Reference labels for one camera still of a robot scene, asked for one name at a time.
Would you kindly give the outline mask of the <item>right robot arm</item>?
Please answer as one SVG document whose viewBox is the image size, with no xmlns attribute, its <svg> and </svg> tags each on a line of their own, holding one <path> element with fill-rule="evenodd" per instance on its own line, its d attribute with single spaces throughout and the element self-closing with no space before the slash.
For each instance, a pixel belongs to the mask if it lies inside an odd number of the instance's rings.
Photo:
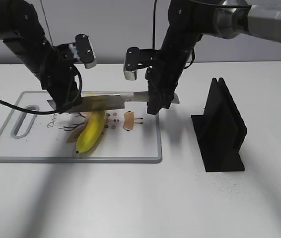
<svg viewBox="0 0 281 238">
<path fill-rule="evenodd" d="M 281 4 L 248 4 L 245 0 L 173 0 L 169 26 L 153 66 L 146 72 L 147 113 L 169 108 L 178 80 L 203 35 L 233 39 L 239 34 L 281 43 Z"/>
</svg>

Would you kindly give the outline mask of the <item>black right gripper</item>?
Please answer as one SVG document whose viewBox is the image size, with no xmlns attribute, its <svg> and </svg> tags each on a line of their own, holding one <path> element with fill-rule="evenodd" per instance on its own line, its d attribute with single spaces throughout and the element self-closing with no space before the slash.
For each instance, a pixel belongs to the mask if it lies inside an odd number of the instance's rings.
<svg viewBox="0 0 281 238">
<path fill-rule="evenodd" d="M 146 66 L 148 114 L 156 115 L 163 107 L 170 108 L 180 75 L 195 44 L 201 39 L 202 32 L 201 27 L 195 23 L 168 27 L 161 48 Z"/>
</svg>

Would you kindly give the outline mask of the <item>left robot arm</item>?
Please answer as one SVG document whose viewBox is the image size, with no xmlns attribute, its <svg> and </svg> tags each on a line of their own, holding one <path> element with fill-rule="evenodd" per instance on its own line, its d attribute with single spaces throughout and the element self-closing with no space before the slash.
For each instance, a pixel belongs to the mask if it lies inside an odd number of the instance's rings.
<svg viewBox="0 0 281 238">
<path fill-rule="evenodd" d="M 25 0 L 0 0 L 0 41 L 39 80 L 41 88 L 63 113 L 82 102 L 81 77 L 74 59 L 65 57 L 64 45 L 53 46 L 45 36 L 33 4 Z"/>
</svg>

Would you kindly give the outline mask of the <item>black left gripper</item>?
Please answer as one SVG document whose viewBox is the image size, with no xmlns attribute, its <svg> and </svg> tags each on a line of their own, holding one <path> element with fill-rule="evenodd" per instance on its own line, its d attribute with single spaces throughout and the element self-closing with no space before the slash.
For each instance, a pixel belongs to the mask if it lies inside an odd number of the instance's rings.
<svg viewBox="0 0 281 238">
<path fill-rule="evenodd" d="M 82 78 L 75 62 L 70 44 L 61 44 L 49 48 L 40 64 L 41 87 L 50 94 L 59 114 L 82 102 Z"/>
</svg>

